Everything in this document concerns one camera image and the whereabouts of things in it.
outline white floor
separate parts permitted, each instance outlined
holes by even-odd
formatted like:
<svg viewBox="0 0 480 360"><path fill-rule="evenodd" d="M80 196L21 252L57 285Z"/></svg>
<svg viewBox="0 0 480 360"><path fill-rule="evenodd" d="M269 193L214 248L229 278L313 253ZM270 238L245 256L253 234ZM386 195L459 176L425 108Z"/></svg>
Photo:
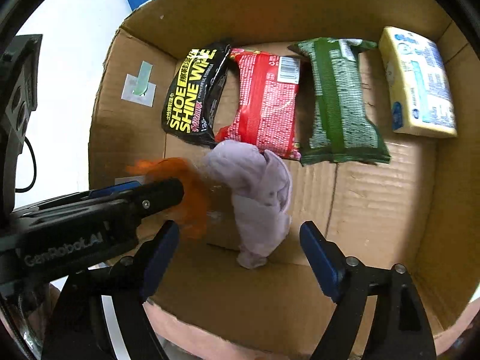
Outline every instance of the white floor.
<svg viewBox="0 0 480 360"><path fill-rule="evenodd" d="M127 0L45 0L19 31L19 35L41 33L43 40L38 107L27 129L37 159L37 182L29 192L16 194L16 207L88 190L87 150L95 94L110 42L130 13ZM25 146L18 159L16 186L30 184L32 175ZM60 289L64 283L65 278L54 282ZM122 345L119 331L111 337L114 346ZM171 360L194 359L160 340ZM121 351L118 360L129 356Z"/></svg>

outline cardboard box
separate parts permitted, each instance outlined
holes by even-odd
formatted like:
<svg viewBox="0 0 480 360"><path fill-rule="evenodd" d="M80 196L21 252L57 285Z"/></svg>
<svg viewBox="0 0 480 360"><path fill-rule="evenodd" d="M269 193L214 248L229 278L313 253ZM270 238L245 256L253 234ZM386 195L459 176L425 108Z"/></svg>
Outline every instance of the cardboard box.
<svg viewBox="0 0 480 360"><path fill-rule="evenodd" d="M480 62L434 0L153 0L143 5L124 21L106 57L90 132L90 187L128 176L126 167L138 159L183 156L196 161L205 154L207 149L165 135L160 126L166 91L191 48L231 38L234 45L253 44L288 55L286 45L292 41L318 36L378 41L384 26L405 28L438 43L458 137L435 140L393 133L380 54L361 54L365 108L387 142L391 164L301 167L287 161L294 182L290 234L269 263L253 271L235 261L239 238L230 192L220 188L214 200L217 221L202 241L179 246L152 297L156 305L148 306L158 333L182 347L190 345L189 351L195 345L184 341L186 328L189 339L212 339L195 353L203 358L218 358L220 352L206 347L219 342L231 349L221 357L230 359L257 353L232 349L232 343L291 358L311 354L334 304L322 295L299 246L299 226L305 220L315 221L345 255L369 266L404 263L434 334L455 323L480 278L480 180L474 171L480 158ZM126 75L136 76L142 61L153 65L151 108L121 99ZM308 106L314 99L309 80L306 69L297 100L299 134L308 126ZM215 132L231 123L237 105L238 82L229 73ZM161 215L147 218L139 237L152 237L161 220ZM374 299L369 298L354 346L357 353L365 346L373 309Z"/></svg>

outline red snack package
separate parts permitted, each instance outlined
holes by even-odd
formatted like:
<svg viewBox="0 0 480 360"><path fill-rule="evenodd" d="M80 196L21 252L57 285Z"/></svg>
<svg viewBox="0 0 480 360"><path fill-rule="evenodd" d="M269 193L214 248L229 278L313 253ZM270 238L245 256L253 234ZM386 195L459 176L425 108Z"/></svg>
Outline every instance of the red snack package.
<svg viewBox="0 0 480 360"><path fill-rule="evenodd" d="M240 101L230 126L220 129L215 141L251 143L260 151L299 160L295 144L295 96L300 60L265 51L232 49L230 58L240 68Z"/></svg>

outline white label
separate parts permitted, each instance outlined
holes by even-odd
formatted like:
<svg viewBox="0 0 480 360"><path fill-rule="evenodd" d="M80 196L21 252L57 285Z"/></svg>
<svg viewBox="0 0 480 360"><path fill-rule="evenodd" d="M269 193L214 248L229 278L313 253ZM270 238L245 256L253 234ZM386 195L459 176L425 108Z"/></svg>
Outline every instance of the white label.
<svg viewBox="0 0 480 360"><path fill-rule="evenodd" d="M279 83L298 84L300 78L300 60L289 56L281 56L278 65Z"/></svg>
<svg viewBox="0 0 480 360"><path fill-rule="evenodd" d="M137 80L138 80L137 77L127 74L127 78L125 79L125 85L123 86L123 92L121 94L121 98L123 100L131 101L133 103L146 105L147 107L152 107L153 97L155 95L155 88L157 86L149 82L145 93L141 96L137 96L134 94L134 89L135 89L135 86L137 85Z"/></svg>
<svg viewBox="0 0 480 360"><path fill-rule="evenodd" d="M355 56L352 53L352 49L350 48L347 39L339 39L338 44L340 45L342 56L349 61L355 62Z"/></svg>
<svg viewBox="0 0 480 360"><path fill-rule="evenodd" d="M351 44L352 46L360 46L363 42L363 40L361 39L355 39L355 38L348 38L348 39L345 39L349 44Z"/></svg>

